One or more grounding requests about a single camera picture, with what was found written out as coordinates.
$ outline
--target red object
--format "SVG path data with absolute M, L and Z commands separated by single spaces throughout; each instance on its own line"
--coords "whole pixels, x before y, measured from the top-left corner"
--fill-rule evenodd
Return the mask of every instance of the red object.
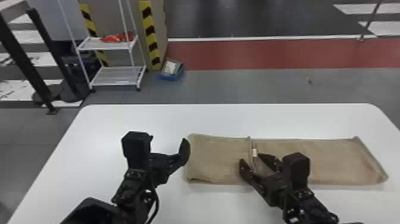
M 169 42 L 186 70 L 400 67 L 400 38 Z
M 135 38 L 135 36 L 134 36 L 132 31 L 128 31 L 128 38 L 129 38 L 129 41 L 133 41 L 133 39 Z M 126 42 L 126 34 L 125 34 L 125 32 L 117 33 L 117 34 L 110 34 L 110 35 L 107 35 L 107 36 L 105 36 L 103 38 L 100 38 L 100 41 L 107 42 L 107 43 L 110 43 L 110 42 Z

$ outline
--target yellow and black striped pillar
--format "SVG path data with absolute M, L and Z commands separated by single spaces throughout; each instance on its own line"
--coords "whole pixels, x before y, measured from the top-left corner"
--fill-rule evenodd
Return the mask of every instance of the yellow and black striped pillar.
M 85 18 L 86 27 L 87 30 L 89 31 L 90 36 L 93 38 L 98 38 L 99 36 L 97 35 L 95 22 L 92 20 L 92 17 L 90 16 L 89 6 L 87 4 L 80 4 L 79 7 L 80 11 L 82 12 L 83 18 Z M 96 51 L 96 56 L 99 60 L 101 60 L 101 62 L 103 62 L 103 65 L 105 67 L 108 67 L 108 61 L 104 51 Z
M 151 13 L 151 4 L 149 1 L 139 1 L 139 8 L 142 13 L 143 28 L 145 29 L 146 44 L 149 49 L 149 57 L 154 70 L 161 68 L 160 51 L 157 45 L 157 36 L 155 34 L 154 19 Z

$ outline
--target white table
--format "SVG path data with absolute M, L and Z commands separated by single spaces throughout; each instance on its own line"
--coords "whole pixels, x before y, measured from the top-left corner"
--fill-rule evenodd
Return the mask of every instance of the white table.
M 190 133 L 253 138 L 359 136 L 389 180 L 377 191 L 315 190 L 343 222 L 396 223 L 400 201 L 400 132 L 370 104 L 91 105 L 81 110 L 10 224 L 57 224 L 86 197 L 109 202 L 126 171 L 121 138 L 154 135 L 152 151 L 177 152 Z M 188 184 L 182 169 L 159 186 L 154 223 L 283 223 L 248 186 Z

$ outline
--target beige towel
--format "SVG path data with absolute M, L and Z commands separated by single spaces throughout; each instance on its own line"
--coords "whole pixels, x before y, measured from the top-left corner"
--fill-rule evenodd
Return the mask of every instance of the beige towel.
M 190 158 L 186 177 L 211 183 L 244 183 L 239 175 L 239 159 L 249 163 L 250 138 L 221 138 L 189 135 Z
M 283 156 L 300 152 L 311 159 L 309 182 L 326 185 L 373 185 L 388 179 L 380 164 L 357 137 L 352 139 L 250 139 L 189 135 L 189 180 L 242 184 L 238 162 L 252 167 L 252 148 Z

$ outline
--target white metal shelf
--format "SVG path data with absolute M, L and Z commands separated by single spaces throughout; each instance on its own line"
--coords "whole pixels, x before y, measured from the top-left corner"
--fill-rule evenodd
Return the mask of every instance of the white metal shelf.
M 91 81 L 92 86 L 123 86 L 140 83 L 146 66 L 101 67 Z
M 134 47 L 138 41 L 138 36 L 130 42 L 103 42 L 100 38 L 87 37 L 79 46 L 79 51 L 96 51 L 96 50 L 129 50 Z
M 133 41 L 128 42 L 114 42 L 114 43 L 107 43 L 100 40 L 100 38 L 90 37 L 90 33 L 87 32 L 88 37 L 79 45 L 77 46 L 76 41 L 74 39 L 74 35 L 70 24 L 68 22 L 67 15 L 63 9 L 63 5 L 61 1 L 67 0 L 57 0 L 58 5 L 61 9 L 61 14 L 64 19 L 65 25 L 67 26 L 67 30 L 71 36 L 72 44 L 75 48 L 76 54 L 79 59 L 79 63 L 81 65 L 83 74 L 87 81 L 87 84 L 92 89 L 93 86 L 110 86 L 110 85 L 135 85 L 136 89 L 140 90 L 140 83 L 142 81 L 143 75 L 146 71 L 146 65 L 144 66 L 135 66 L 135 62 L 133 61 L 133 47 L 135 44 L 139 44 L 140 55 L 142 56 L 142 62 L 145 64 L 145 57 L 143 55 L 143 49 L 140 44 L 139 37 L 138 37 L 138 29 L 136 27 L 135 20 L 133 18 L 132 9 L 131 9 L 131 1 L 125 0 L 127 10 L 129 13 L 129 18 L 133 25 L 133 32 L 136 34 Z M 125 18 L 125 10 L 122 4 L 122 0 L 117 0 L 118 7 L 120 10 L 121 21 L 123 25 L 123 31 L 125 34 L 125 38 L 129 39 L 129 33 L 127 26 L 126 26 L 126 18 Z M 82 56 L 80 52 L 82 51 L 112 51 L 112 50 L 128 50 L 129 51 L 129 59 L 131 66 L 123 66 L 123 67 L 106 67 L 102 60 L 99 60 L 101 64 L 101 68 L 95 75 L 95 77 L 90 80 L 88 76 L 88 72 L 86 71 L 85 64 L 83 63 Z

